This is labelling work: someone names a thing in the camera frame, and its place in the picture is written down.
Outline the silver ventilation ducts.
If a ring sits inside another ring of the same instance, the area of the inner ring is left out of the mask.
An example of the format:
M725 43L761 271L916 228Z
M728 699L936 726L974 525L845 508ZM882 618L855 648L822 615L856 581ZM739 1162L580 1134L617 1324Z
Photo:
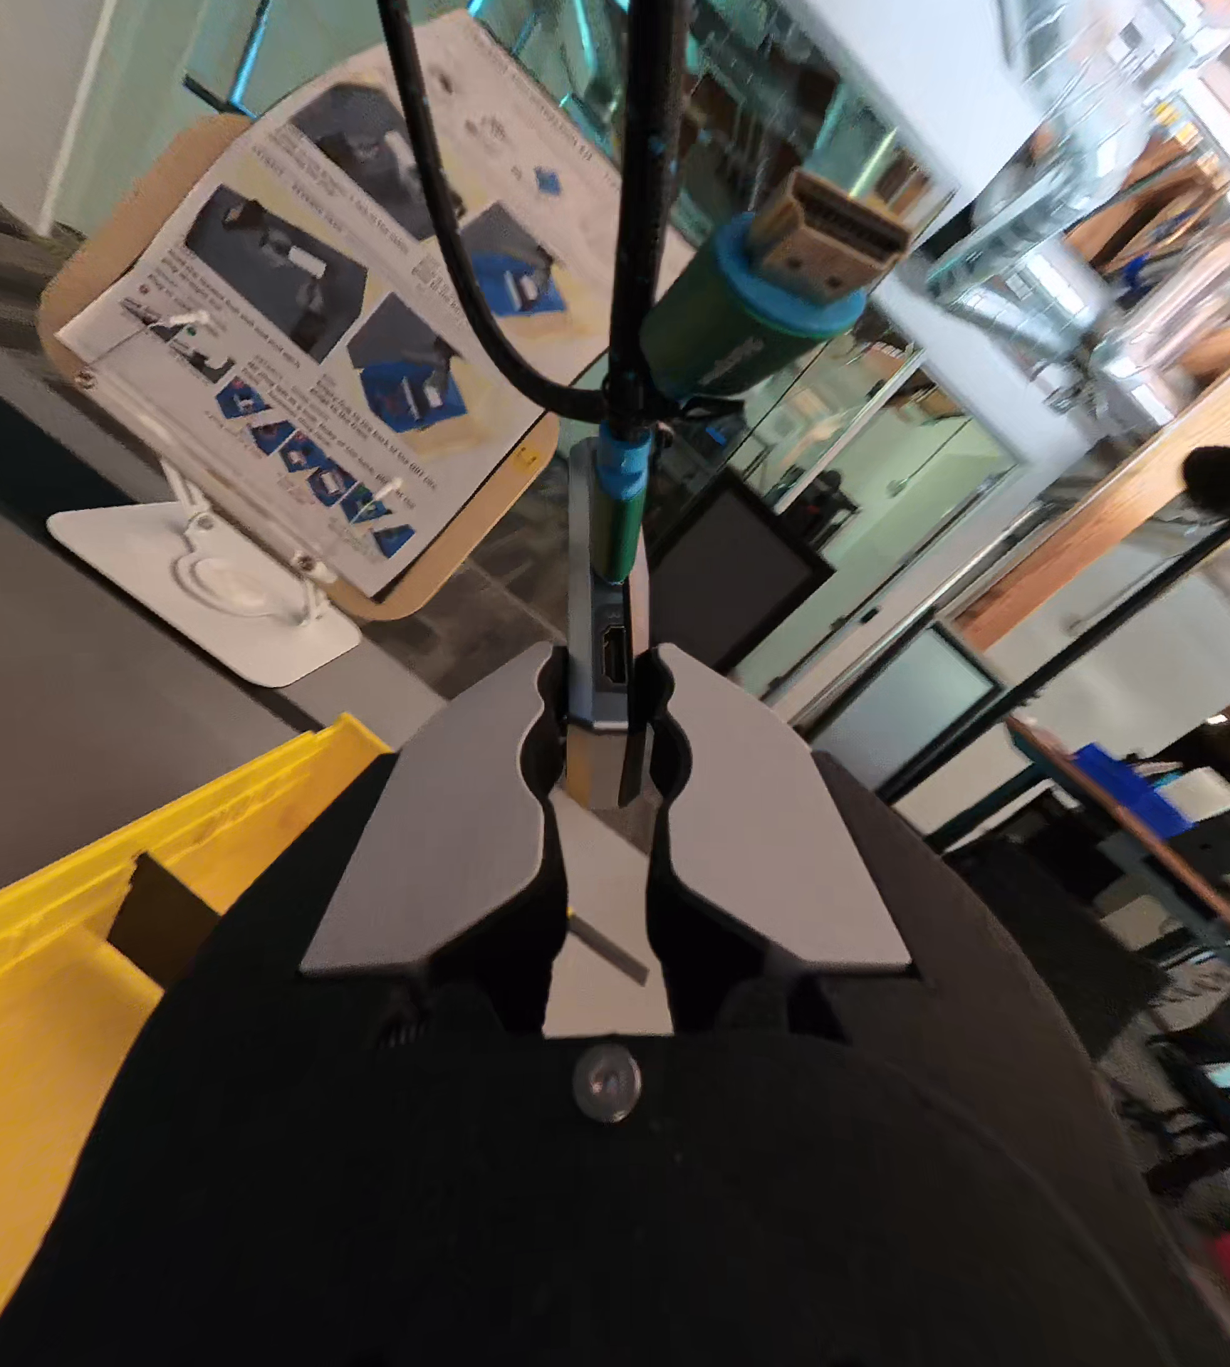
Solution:
M1000 3L1041 115L929 269L1060 409L1137 444L1203 389L1230 329L1230 3Z

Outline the black sign stand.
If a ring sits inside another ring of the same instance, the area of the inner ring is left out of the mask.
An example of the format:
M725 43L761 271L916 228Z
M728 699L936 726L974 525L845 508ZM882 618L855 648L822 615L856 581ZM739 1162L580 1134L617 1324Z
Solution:
M651 642L728 675L832 575L802 534L725 470L650 554Z
M1182 466L1185 494L1191 504L1209 514L1215 527L1172 561L1128 592L1081 635L1040 665L1021 682L990 696L961 722L949 726L927 743L896 775L879 785L876 795L889 806L944 769L1014 712L1031 702L1075 664L1097 651L1148 607L1165 598L1176 585L1230 545L1230 447L1201 447Z

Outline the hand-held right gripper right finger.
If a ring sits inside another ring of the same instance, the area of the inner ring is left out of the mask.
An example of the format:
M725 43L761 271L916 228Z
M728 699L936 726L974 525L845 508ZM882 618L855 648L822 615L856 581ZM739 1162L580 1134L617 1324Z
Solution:
M661 815L674 886L809 971L897 974L912 954L805 741L761 699L675 645L665 684Z

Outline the dark flat mat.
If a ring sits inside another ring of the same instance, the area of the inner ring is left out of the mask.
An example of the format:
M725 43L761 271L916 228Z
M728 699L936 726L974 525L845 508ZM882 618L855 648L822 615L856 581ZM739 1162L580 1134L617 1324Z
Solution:
M66 511L112 510L137 501L59 439L0 397L0 513L40 543Z

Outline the wooden beam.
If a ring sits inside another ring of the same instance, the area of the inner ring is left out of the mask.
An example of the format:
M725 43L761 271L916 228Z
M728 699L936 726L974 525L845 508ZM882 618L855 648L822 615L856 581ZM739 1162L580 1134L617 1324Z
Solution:
M1230 446L1230 370L966 605L954 621L959 637L980 652L1006 638L1183 491L1189 453L1220 446Z

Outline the instruction sheet on wooden board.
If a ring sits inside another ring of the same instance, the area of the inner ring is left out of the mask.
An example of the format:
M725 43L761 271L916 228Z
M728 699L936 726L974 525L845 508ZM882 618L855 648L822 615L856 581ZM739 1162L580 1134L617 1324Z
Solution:
M621 177L487 29L416 30L460 241L556 385L608 346ZM429 604L550 456L456 298L383 46L190 128L47 289L60 372L361 621Z

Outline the blue storage bin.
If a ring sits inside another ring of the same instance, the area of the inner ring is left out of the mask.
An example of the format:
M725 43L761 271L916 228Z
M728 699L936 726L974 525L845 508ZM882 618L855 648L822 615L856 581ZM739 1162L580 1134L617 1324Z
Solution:
M1078 770L1102 789L1124 812L1149 829L1159 840L1171 840L1195 829L1169 799L1127 760L1121 760L1097 743L1087 743L1071 753Z

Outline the white stand base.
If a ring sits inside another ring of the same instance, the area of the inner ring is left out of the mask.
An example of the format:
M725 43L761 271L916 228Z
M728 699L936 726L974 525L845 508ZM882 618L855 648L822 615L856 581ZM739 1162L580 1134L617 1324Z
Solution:
M65 510L56 543L242 681L284 689L363 641L324 565L262 548L170 460L166 501Z

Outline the black braided cable green plug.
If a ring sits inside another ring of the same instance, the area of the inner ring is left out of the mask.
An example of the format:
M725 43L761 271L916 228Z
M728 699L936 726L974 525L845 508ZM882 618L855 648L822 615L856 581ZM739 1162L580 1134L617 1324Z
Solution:
M699 422L843 333L910 251L892 214L805 168L761 209L718 226L658 292L680 167L687 3L630 3L623 189L590 565L634 570L658 427Z

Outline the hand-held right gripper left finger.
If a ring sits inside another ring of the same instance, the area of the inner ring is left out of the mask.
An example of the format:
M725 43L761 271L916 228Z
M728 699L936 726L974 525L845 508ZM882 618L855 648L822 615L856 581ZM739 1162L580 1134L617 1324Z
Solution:
M527 648L398 753L307 950L309 978L419 975L510 953L549 971L568 927L551 795L566 651Z

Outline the silver grey usb adapter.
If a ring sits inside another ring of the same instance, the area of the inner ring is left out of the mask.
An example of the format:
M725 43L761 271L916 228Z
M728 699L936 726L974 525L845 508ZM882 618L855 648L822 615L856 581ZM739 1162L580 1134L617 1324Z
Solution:
M591 567L598 441L568 454L567 769L571 797L590 812L630 806L643 792L651 742L640 668L651 647L645 543L621 585Z

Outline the yellow plastic bin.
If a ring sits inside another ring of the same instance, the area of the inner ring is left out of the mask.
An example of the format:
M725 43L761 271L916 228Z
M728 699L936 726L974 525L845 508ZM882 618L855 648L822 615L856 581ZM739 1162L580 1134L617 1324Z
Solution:
M109 936L153 857L224 914L391 752L345 713L0 886L0 1312L161 988Z

